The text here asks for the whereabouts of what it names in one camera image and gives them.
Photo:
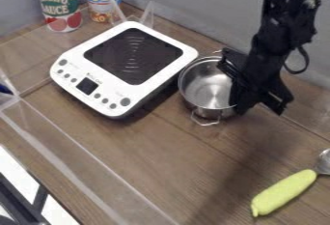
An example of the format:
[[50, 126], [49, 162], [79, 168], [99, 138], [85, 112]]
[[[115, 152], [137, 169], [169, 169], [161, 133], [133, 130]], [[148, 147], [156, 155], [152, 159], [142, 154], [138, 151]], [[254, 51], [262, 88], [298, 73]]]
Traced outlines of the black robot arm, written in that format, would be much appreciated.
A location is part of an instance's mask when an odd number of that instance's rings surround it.
[[[304, 45], [317, 34], [315, 19], [320, 5], [321, 0], [264, 0], [261, 27], [249, 53], [222, 50], [218, 69], [233, 79], [230, 104], [238, 114], [258, 103], [281, 114], [294, 100], [281, 72], [289, 70], [286, 61], [293, 51], [309, 55]], [[289, 70], [293, 74], [305, 71]]]

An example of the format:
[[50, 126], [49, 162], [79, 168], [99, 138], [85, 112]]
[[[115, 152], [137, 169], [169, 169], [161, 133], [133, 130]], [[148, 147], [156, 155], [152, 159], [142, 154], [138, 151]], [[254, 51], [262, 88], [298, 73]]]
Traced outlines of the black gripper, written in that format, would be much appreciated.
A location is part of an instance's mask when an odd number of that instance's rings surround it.
[[281, 79], [292, 49], [285, 44], [254, 43], [248, 54], [225, 47], [218, 69], [232, 80], [230, 104], [244, 115], [258, 103], [281, 115], [294, 96]]

